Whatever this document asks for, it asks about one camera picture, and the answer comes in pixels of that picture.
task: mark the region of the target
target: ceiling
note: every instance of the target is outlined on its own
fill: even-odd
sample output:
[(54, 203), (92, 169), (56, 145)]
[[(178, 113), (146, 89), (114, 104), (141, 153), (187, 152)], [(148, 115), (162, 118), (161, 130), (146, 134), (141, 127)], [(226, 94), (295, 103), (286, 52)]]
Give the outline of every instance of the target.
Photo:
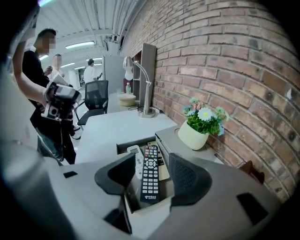
[[(51, 64), (52, 56), (61, 54), (63, 65), (70, 68), (86, 65), (86, 59), (119, 53), (121, 36), (126, 34), (145, 0), (42, 0), (44, 4), (37, 19), (36, 35), (44, 28), (57, 31), (56, 49), (42, 60), (43, 67)], [(28, 41), (30, 46), (35, 41)], [(65, 47), (87, 41), (93, 46), (72, 49)]]

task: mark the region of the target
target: black remote control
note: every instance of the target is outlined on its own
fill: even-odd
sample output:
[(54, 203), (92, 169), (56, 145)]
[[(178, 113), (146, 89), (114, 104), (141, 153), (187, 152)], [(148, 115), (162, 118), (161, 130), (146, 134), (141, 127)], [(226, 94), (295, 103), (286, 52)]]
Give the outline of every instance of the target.
[(158, 147), (155, 145), (145, 149), (140, 201), (150, 204), (159, 202)]

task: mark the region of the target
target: remote control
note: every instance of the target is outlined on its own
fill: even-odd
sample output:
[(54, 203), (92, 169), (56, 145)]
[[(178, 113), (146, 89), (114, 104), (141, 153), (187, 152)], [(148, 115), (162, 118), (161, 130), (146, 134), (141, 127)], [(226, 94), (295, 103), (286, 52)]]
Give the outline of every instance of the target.
[(168, 169), (167, 169), (167, 166), (165, 164), (165, 160), (163, 158), (163, 155), (161, 154), (160, 152), (160, 149), (159, 149), (159, 146), (157, 144), (156, 141), (152, 141), (152, 142), (148, 142), (147, 143), (148, 146), (150, 145), (155, 145), (158, 147), (158, 173), (159, 173), (159, 180), (162, 181), (162, 180), (165, 180), (165, 179), (168, 179), (170, 177), (170, 174), (168, 172)]
[(150, 204), (159, 202), (158, 147), (155, 145), (145, 149), (140, 201)]
[(138, 180), (142, 179), (142, 172), (143, 172), (143, 154), (138, 145), (134, 145), (127, 148), (127, 152), (135, 153), (135, 175)]

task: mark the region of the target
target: fluorescent light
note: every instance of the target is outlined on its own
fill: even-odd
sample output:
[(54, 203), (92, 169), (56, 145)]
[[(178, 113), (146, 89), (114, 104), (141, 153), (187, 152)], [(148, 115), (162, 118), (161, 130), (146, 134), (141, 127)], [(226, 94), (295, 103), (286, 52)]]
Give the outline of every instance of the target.
[(41, 60), (43, 60), (43, 59), (45, 59), (47, 57), (49, 57), (49, 55), (44, 55), (44, 56), (40, 57), (39, 60), (41, 61)]
[(74, 68), (74, 70), (82, 69), (82, 68), (85, 68), (85, 67), (76, 67), (76, 68)]
[(39, 0), (38, 4), (40, 7), (46, 5), (48, 2), (51, 2), (52, 0)]
[(88, 46), (88, 45), (94, 45), (94, 42), (85, 42), (85, 43), (77, 43), (70, 46), (66, 46), (67, 49), (73, 48), (73, 47), (82, 47), (82, 46)]
[(93, 60), (102, 60), (102, 58), (93, 58)]
[(74, 65), (74, 64), (75, 64), (75, 63), (72, 62), (72, 63), (69, 63), (69, 64), (66, 64), (66, 65), (61, 66), (61, 68), (64, 68), (64, 67), (67, 67), (67, 66), (71, 66), (71, 65)]

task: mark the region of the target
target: lamp base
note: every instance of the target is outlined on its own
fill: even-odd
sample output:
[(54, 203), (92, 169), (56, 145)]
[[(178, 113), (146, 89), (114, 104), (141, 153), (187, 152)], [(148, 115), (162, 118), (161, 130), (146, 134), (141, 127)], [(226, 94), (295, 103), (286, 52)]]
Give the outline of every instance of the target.
[(144, 107), (139, 108), (139, 110), (137, 111), (139, 114), (139, 117), (141, 117), (141, 118), (152, 118), (155, 116), (155, 109), (153, 109), (151, 107), (149, 108), (149, 111), (147, 114), (144, 114), (143, 111), (144, 111)]

